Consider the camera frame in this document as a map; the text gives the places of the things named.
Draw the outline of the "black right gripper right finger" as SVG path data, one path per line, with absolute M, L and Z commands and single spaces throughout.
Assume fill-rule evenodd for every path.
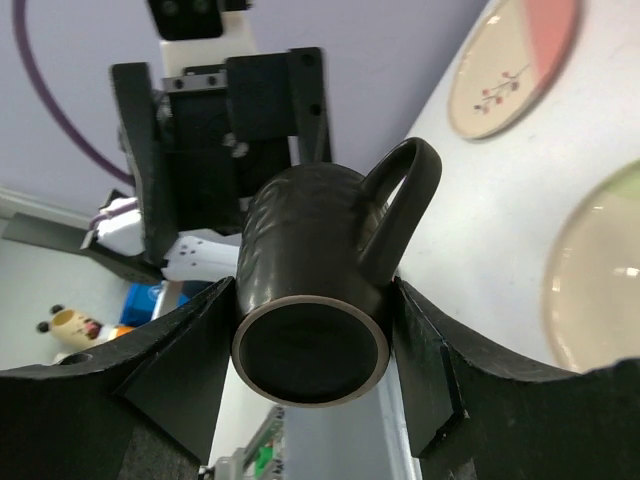
M 517 354 L 394 283 L 393 345 L 426 479 L 635 479 L 639 363 L 584 374 Z

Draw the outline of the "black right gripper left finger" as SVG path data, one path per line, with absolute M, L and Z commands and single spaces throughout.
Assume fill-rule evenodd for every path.
M 5 479 L 194 479 L 209 459 L 232 278 L 103 345 L 1 374 Z

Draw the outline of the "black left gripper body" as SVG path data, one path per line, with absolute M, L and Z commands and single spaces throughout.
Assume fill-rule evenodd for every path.
M 179 233 L 234 235 L 243 200 L 291 165 L 332 159 L 324 52 L 230 57 L 153 89 L 145 63 L 110 68 L 142 216 L 142 256 L 161 265 Z

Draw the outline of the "dark brown tumbler cup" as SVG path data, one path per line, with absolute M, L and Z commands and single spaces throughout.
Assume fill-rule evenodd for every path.
M 441 173 L 438 153 L 413 137 L 368 174 L 298 165 L 257 192 L 242 231 L 231 348 L 251 389 L 320 407 L 379 382 L 390 357 L 393 278 Z

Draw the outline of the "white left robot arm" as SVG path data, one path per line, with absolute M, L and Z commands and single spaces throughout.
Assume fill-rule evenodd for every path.
M 120 142 L 135 193 L 113 191 L 82 253 L 133 282 L 161 280 L 182 233 L 240 232 L 248 201 L 288 169 L 331 160 L 324 53 L 231 57 L 151 85 L 148 66 L 112 66 Z

